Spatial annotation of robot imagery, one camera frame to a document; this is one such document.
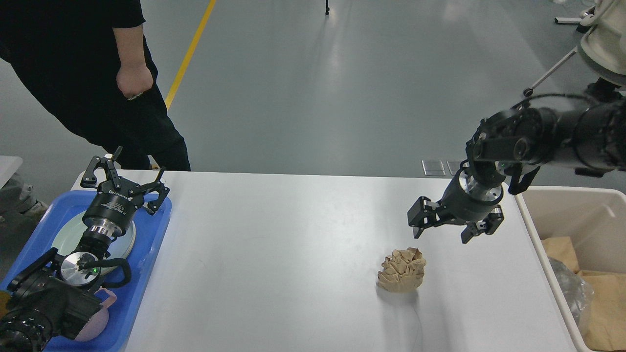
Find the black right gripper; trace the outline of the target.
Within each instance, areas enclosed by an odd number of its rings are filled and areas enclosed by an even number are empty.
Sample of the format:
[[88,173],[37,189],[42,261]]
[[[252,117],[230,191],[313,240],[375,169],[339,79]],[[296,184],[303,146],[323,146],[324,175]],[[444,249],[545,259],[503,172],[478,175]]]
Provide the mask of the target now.
[[440,202],[421,196],[407,212],[413,238],[432,227],[447,224],[461,225],[461,242],[469,243],[481,234],[492,235],[504,221],[501,205],[503,187],[479,183],[468,169],[460,169],[446,187]]

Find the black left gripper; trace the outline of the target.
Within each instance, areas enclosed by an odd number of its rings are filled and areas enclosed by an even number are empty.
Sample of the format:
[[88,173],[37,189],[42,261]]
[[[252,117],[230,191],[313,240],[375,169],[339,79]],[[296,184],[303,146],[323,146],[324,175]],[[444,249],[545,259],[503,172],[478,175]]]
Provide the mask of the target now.
[[[135,213],[140,207],[145,207],[149,215],[154,215],[163,205],[170,189],[162,180],[166,169],[159,169],[154,181],[136,184],[130,188],[130,197],[121,195],[121,176],[119,176],[115,162],[123,147],[119,146],[113,154],[94,156],[81,176],[83,189],[97,191],[95,198],[83,215],[83,223],[87,227],[109,226],[112,228],[110,236],[124,236],[130,228]],[[103,180],[99,181],[95,172],[104,172]],[[155,200],[145,202],[147,194],[156,193]]]

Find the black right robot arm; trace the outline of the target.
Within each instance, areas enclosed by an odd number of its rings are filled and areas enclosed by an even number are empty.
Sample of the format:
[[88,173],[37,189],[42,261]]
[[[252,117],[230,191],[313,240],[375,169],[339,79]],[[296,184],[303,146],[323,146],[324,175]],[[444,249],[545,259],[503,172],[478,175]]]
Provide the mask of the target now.
[[602,177],[625,170],[625,98],[588,103],[585,109],[534,108],[526,98],[508,110],[481,120],[465,145],[465,160],[440,200],[421,196],[407,212],[418,239],[429,228],[463,226],[462,243],[492,235],[504,221],[504,193],[525,192],[541,166],[573,169],[577,175]]

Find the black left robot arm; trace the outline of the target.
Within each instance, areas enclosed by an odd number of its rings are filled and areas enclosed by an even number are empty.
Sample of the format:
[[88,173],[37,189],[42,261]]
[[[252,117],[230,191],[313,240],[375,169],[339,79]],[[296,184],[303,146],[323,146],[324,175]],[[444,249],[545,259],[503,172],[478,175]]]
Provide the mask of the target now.
[[127,234],[139,209],[156,214],[170,190],[162,181],[164,167],[144,184],[120,176],[114,163],[121,152],[118,147],[94,156],[85,169],[80,185],[96,193],[82,216],[85,230],[75,249],[63,255],[52,247],[8,283],[3,352],[42,352],[57,336],[78,340],[94,330],[105,309],[97,292],[131,283],[128,259],[113,258],[110,246]]

